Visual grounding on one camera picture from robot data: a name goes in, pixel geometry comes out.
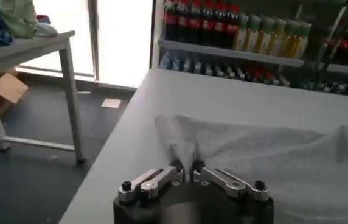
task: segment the paper on floor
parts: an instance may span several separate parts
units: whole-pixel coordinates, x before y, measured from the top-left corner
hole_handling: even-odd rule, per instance
[[[121,100],[119,99],[105,99],[101,107],[118,108],[120,106],[120,103]]]

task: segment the clothing pile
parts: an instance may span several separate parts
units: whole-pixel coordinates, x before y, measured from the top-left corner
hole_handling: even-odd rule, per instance
[[[36,15],[32,0],[0,0],[0,47],[14,38],[52,37],[57,30],[45,15]]]

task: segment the green fabric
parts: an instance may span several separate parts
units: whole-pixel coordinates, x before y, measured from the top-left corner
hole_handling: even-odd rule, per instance
[[[33,0],[0,0],[0,15],[15,37],[32,38],[36,32]]]

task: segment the table top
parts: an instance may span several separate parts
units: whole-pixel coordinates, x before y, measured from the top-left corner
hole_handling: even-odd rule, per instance
[[[0,58],[11,56],[15,53],[22,51],[29,51],[37,47],[43,47],[49,44],[54,44],[59,41],[66,40],[75,35],[74,31],[68,31],[65,33],[59,33],[54,37],[33,37],[28,38],[17,38],[14,43],[10,46],[0,47]]]
[[[168,165],[159,114],[327,133],[348,124],[348,97],[153,69],[129,103],[61,224],[113,223],[121,182]]]

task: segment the glass door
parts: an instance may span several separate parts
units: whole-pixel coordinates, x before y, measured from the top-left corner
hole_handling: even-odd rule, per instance
[[[91,50],[91,31],[87,0],[33,0],[36,13],[49,16],[52,25],[61,33],[75,31],[71,38],[76,76],[94,80]],[[61,76],[58,52],[23,63],[20,71],[34,74]]]

